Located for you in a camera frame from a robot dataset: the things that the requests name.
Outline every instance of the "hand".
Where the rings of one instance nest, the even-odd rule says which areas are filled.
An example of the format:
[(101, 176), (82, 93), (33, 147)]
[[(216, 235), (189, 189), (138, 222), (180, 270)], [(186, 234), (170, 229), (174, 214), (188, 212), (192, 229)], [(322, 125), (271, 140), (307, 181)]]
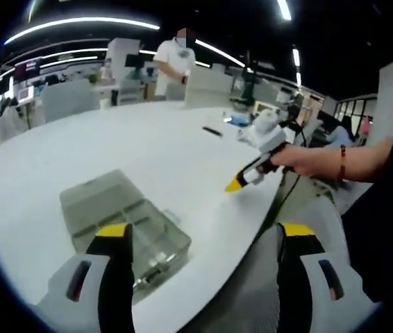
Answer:
[(292, 167), (295, 172), (302, 176), (312, 176), (313, 150), (300, 146), (288, 144), (282, 151), (271, 157), (274, 165)]

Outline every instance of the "small black object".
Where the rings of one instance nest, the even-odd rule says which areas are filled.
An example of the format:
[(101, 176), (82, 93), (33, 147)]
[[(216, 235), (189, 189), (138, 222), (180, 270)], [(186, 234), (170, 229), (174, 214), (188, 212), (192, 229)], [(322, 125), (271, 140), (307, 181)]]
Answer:
[(212, 133), (212, 134), (218, 135), (219, 137), (222, 137), (222, 136), (223, 136), (220, 132), (218, 132), (217, 130), (213, 130), (212, 128), (209, 128), (209, 127), (205, 127), (205, 126), (204, 126), (203, 129), (204, 129), (204, 130), (207, 130), (208, 132), (210, 132), (210, 133)]

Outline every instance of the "face mask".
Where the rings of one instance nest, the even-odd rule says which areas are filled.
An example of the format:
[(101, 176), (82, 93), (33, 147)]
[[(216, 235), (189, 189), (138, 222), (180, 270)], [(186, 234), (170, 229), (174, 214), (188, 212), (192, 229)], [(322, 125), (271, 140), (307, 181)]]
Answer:
[(177, 37), (176, 42), (181, 47), (186, 47), (185, 37)]

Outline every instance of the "person in background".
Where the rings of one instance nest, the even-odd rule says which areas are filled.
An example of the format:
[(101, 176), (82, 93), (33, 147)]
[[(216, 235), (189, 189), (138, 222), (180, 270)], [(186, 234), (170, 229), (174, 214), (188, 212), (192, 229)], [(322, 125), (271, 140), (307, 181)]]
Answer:
[(195, 66), (194, 32), (188, 28), (181, 29), (172, 40), (161, 43), (153, 60), (158, 62), (158, 79), (156, 82), (156, 99), (165, 99), (167, 86), (171, 83), (187, 83), (187, 76)]
[[(102, 66), (99, 70), (101, 72), (101, 83), (104, 85), (114, 85), (115, 84), (115, 77), (113, 76), (112, 71), (112, 58), (107, 58), (104, 60), (104, 66)], [(118, 99), (118, 91), (112, 90), (112, 106), (117, 105)]]
[(369, 116), (366, 116), (362, 120), (362, 124), (360, 125), (360, 146), (364, 146), (366, 144), (366, 140), (369, 135), (369, 128), (371, 127), (371, 122), (369, 120)]
[(112, 58), (107, 58), (104, 60), (104, 66), (100, 68), (101, 72), (101, 82), (107, 85), (112, 85), (115, 83), (115, 77), (112, 72)]
[(355, 137), (352, 133), (351, 118), (349, 116), (344, 116), (342, 122), (337, 125), (335, 130), (326, 136), (326, 140), (330, 142), (326, 147), (340, 147), (341, 145), (346, 147), (352, 146)]

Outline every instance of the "window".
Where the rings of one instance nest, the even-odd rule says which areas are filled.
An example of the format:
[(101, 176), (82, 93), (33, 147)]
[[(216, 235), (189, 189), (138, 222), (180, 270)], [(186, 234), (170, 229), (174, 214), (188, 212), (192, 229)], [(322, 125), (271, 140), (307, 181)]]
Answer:
[(339, 114), (340, 106), (341, 106), (341, 104), (340, 104), (340, 103), (337, 103), (337, 104), (335, 105), (335, 110), (334, 110), (334, 118), (338, 118), (338, 114)]
[(340, 106), (340, 113), (338, 115), (338, 120), (342, 121), (345, 112), (346, 112), (346, 103), (342, 103), (342, 105)]
[(354, 133), (354, 135), (358, 133), (360, 118), (362, 117), (364, 104), (365, 102), (362, 99), (359, 99), (358, 101), (356, 101), (356, 106), (354, 107), (354, 113), (351, 117), (351, 127), (352, 127), (352, 133)]
[(374, 111), (376, 110), (376, 104), (377, 104), (377, 100), (376, 99), (369, 99), (369, 100), (367, 100), (365, 109), (363, 110), (363, 114), (365, 116), (373, 116), (374, 115)]
[(350, 116), (352, 114), (352, 109), (354, 109), (355, 101), (348, 102), (348, 107), (346, 108), (346, 115)]

